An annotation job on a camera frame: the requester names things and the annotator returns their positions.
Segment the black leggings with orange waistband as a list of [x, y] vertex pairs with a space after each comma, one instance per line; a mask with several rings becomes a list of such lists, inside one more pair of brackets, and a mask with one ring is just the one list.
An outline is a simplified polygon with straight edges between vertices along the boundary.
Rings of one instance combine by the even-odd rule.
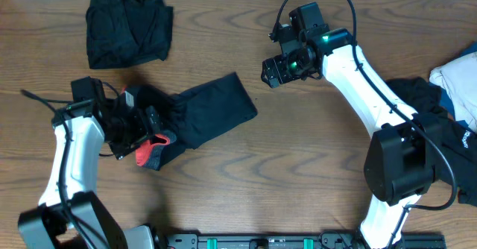
[[128, 86], [123, 92], [133, 96], [137, 107], [153, 106], [159, 114], [161, 132], [135, 151], [136, 164], [155, 171], [258, 114], [236, 73], [180, 94], [168, 95], [149, 84]]

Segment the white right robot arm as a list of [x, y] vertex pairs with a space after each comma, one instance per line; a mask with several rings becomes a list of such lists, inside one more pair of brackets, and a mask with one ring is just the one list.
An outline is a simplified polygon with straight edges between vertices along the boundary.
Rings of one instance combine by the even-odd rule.
[[440, 125], [428, 113], [406, 104], [379, 77], [357, 45], [354, 33], [332, 30], [318, 4], [289, 13], [269, 37], [281, 53], [262, 63], [262, 81], [271, 88], [308, 78], [325, 78], [344, 96], [370, 135], [364, 177], [372, 193], [359, 227], [357, 246], [398, 248], [408, 214], [439, 178], [446, 161], [440, 151]]

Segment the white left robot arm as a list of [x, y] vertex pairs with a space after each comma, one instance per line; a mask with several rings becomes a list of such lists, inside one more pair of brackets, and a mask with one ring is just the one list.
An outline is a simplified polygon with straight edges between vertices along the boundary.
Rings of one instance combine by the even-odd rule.
[[22, 212], [18, 230], [27, 248], [161, 248], [148, 224], [123, 230], [98, 198], [98, 161], [108, 144], [121, 160], [159, 133], [158, 97], [130, 86], [115, 98], [105, 82], [72, 81], [72, 101], [54, 109], [56, 151], [48, 185], [36, 208]]

